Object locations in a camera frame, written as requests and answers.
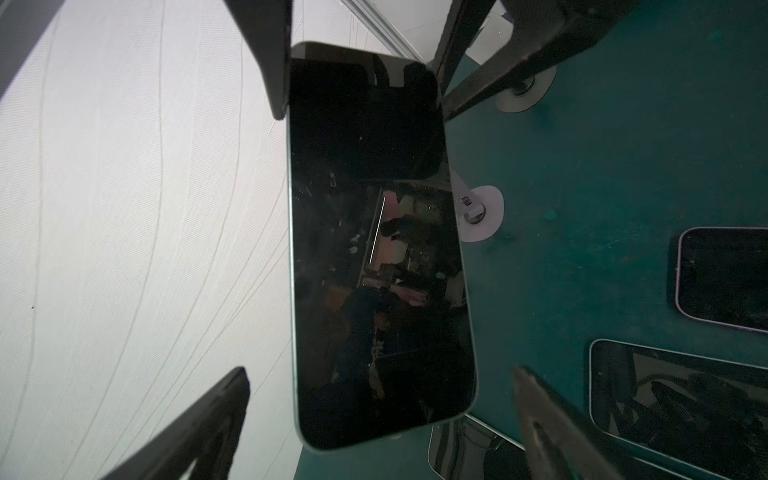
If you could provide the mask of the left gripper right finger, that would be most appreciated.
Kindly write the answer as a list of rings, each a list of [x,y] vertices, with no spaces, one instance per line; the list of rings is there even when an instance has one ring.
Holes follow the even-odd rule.
[[[636,462],[527,367],[512,371],[513,395],[533,479],[634,479]]]

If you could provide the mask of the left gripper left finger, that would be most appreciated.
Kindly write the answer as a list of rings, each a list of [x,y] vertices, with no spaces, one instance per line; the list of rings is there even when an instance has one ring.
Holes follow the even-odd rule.
[[[226,479],[250,398],[246,370],[236,367],[176,420],[105,477],[113,480]]]

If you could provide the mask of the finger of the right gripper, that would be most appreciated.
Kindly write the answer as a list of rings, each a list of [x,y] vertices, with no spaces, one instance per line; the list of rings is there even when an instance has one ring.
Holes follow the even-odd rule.
[[[453,1],[450,4],[432,62],[432,70],[438,82],[438,100],[445,122],[498,95],[516,82],[526,80],[552,66],[557,67],[560,63],[554,53],[555,45],[533,57],[516,55],[510,43],[513,35],[512,23],[509,39],[470,75],[452,85],[461,60],[480,33],[493,5],[492,1]]]
[[[254,56],[275,120],[283,120],[289,99],[293,2],[225,0]]]

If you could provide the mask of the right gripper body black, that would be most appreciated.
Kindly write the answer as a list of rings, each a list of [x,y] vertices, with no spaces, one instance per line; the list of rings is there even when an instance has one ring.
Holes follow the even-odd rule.
[[[533,57],[560,38],[584,39],[587,46],[601,40],[639,1],[502,1],[512,19],[512,49],[520,57]],[[576,53],[584,47],[567,47]]]

